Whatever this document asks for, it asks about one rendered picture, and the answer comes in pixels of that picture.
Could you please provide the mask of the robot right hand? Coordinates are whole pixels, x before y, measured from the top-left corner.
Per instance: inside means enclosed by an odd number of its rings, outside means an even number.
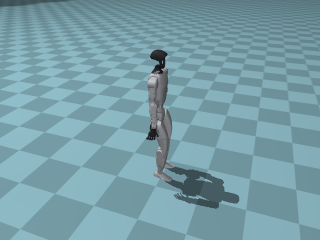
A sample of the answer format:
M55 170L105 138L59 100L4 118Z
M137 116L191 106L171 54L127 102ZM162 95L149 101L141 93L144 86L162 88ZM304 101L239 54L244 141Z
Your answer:
M157 124L156 124L156 129L152 129L152 124L150 124L150 131L149 131L149 133L148 133L148 137L146 138L147 140L155 140L156 139L156 135L157 135L157 137L159 136L158 134L157 134ZM152 137L152 138L151 138Z

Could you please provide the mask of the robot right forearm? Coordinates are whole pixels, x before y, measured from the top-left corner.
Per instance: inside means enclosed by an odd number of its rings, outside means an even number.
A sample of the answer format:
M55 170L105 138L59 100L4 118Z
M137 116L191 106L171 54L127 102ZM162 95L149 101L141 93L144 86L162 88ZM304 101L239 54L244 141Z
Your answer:
M157 116L157 105L155 103L151 103L149 107L150 121L151 121L151 129L157 128L158 116Z

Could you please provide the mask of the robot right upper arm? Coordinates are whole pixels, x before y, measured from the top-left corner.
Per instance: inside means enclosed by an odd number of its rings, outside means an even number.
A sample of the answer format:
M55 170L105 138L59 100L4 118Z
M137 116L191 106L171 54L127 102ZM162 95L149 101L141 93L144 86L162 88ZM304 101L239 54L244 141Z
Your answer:
M157 97L158 85L159 85L159 83L158 83L157 77L151 77L147 82L149 107L152 103L155 103L157 108L159 107L159 103L157 101L155 101L155 98Z

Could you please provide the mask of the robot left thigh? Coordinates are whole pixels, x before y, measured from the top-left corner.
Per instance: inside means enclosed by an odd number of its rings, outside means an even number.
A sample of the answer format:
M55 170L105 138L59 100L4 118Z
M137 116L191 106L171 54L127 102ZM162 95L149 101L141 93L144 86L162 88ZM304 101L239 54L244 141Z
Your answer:
M172 119L170 116L170 113L168 111L168 109L164 109L165 110L165 115L164 115L164 119L162 120L165 128L167 130L167 134L168 134L168 139L170 140L171 135L172 135Z

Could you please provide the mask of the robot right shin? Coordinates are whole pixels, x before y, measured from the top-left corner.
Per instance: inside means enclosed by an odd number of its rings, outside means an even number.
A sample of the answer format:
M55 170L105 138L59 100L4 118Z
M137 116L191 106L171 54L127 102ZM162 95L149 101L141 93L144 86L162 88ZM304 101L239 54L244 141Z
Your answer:
M164 166L167 161L167 156L168 156L168 153L164 156L164 154L162 153L162 151L160 149L158 149L156 151L157 173L159 175L161 175L161 173L163 173L163 169L164 169Z

